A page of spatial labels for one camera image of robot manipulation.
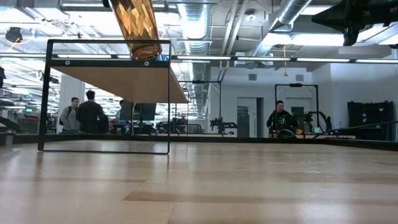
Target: black tabletop frame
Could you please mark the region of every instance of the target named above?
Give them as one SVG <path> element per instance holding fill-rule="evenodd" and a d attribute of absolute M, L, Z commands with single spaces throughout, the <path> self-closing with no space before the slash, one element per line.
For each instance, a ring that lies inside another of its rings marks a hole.
<path fill-rule="evenodd" d="M 54 44 L 168 44 L 169 54 L 167 61 L 132 61 L 119 58 L 59 58 L 53 57 L 53 46 Z M 54 151 L 59 150 L 45 149 L 44 145 L 46 142 L 46 122 L 47 122 L 47 107 L 49 103 L 49 88 L 50 88 L 50 71 L 52 67 L 141 67 L 141 68 L 168 68 L 168 82 L 167 82 L 167 104 L 168 104 L 168 118 L 167 121 L 170 123 L 170 65 L 172 45 L 169 40 L 57 40 L 50 39 L 47 42 L 47 51 L 45 56 L 45 68 L 43 74 L 43 92 L 42 92 L 42 106 L 40 114 L 39 124 L 39 139 L 38 139 L 38 150 L 39 151 Z M 63 152 L 80 152 L 78 150 L 62 150 Z M 114 151 L 89 151 L 89 152 L 112 152 Z M 165 152 L 148 152 L 148 151 L 123 151 L 128 154 L 164 154 L 170 153 L 170 125 L 167 131 L 167 150 Z"/>

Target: pillar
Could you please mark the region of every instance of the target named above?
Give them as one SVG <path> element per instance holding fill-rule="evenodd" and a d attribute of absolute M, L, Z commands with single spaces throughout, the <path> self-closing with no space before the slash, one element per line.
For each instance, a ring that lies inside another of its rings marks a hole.
<path fill-rule="evenodd" d="M 77 97 L 80 103 L 85 100 L 86 85 L 85 82 L 73 78 L 69 75 L 62 74 L 61 76 L 61 90 L 60 90 L 60 102 L 58 105 L 58 124 L 57 133 L 62 131 L 62 126 L 59 125 L 59 117 L 61 116 L 62 110 L 71 105 L 72 97 Z"/>

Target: wooden floor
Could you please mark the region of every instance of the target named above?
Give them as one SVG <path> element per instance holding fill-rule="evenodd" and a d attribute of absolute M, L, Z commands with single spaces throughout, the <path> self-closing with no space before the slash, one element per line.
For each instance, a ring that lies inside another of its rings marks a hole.
<path fill-rule="evenodd" d="M 0 223 L 397 224 L 398 153 L 173 144 L 169 156 L 0 149 Z M 164 149 L 122 141 L 48 149 Z"/>

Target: exposed ductwork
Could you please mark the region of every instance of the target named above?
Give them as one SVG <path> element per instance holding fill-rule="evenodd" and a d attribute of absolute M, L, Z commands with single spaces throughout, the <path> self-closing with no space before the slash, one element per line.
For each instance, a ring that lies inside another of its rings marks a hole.
<path fill-rule="evenodd" d="M 210 6 L 209 4 L 179 4 L 178 11 L 182 18 L 182 34 L 184 39 L 200 40 L 209 36 Z M 207 42 L 192 41 L 185 42 L 185 50 L 189 55 L 207 55 Z M 205 63 L 192 63 L 193 80 L 209 80 L 210 73 L 206 72 Z M 208 85 L 193 85 L 193 94 L 197 103 L 198 115 L 206 105 Z"/>
<path fill-rule="evenodd" d="M 277 28 L 282 26 L 291 25 L 294 20 L 302 13 L 302 11 L 311 3 L 312 0 L 283 0 L 280 9 L 267 16 L 264 21 L 263 40 L 266 35 Z M 265 57 L 271 50 L 272 45 L 260 42 L 256 48 L 251 52 L 253 57 Z"/>

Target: backpack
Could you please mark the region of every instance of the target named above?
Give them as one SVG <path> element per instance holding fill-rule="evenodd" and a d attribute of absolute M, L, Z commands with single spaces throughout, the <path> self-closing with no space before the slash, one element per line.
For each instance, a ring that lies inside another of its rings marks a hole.
<path fill-rule="evenodd" d="M 70 114 L 71 112 L 72 112 L 72 107 L 71 107 L 71 106 L 68 106 L 67 119 L 68 119 L 68 116 L 69 116 L 69 114 Z"/>

